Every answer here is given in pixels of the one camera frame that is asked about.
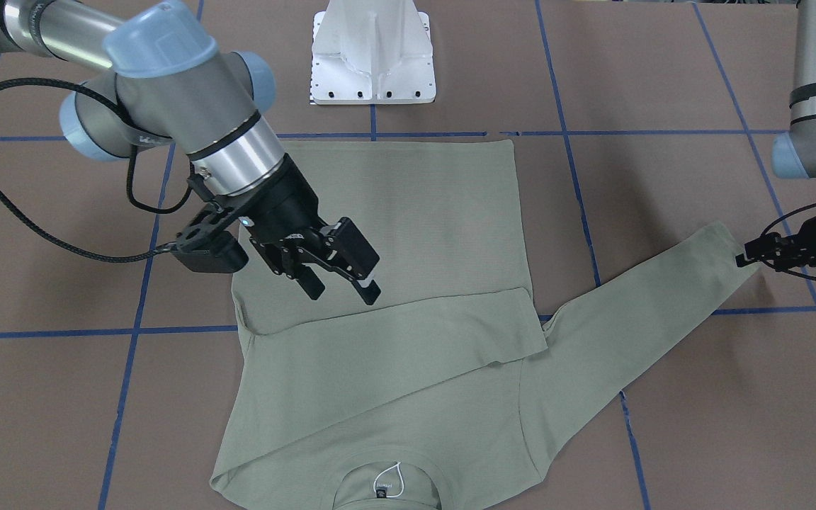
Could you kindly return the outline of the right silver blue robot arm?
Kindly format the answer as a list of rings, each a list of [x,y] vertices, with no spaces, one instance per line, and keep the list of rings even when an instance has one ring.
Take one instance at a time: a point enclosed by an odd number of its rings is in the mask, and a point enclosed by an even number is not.
[[[59,107],[65,139],[88,158],[127,162],[125,192],[134,207],[157,215],[177,210],[146,205],[133,193],[139,153],[163,145],[184,152],[185,197],[196,194],[204,204],[174,241],[111,257],[46,232],[0,190],[0,203],[45,241],[110,264],[171,253],[193,272],[235,273],[249,261],[229,231],[241,222],[270,271],[297,282],[312,300],[324,292],[314,267],[348,280],[366,304],[380,296],[373,280],[379,255],[348,217],[321,219],[317,195],[264,116],[272,72],[252,52],[223,54],[187,4],[161,1],[124,21],[80,1],[0,1],[0,54],[6,52],[100,72],[85,84],[11,79],[0,91],[70,91]]]

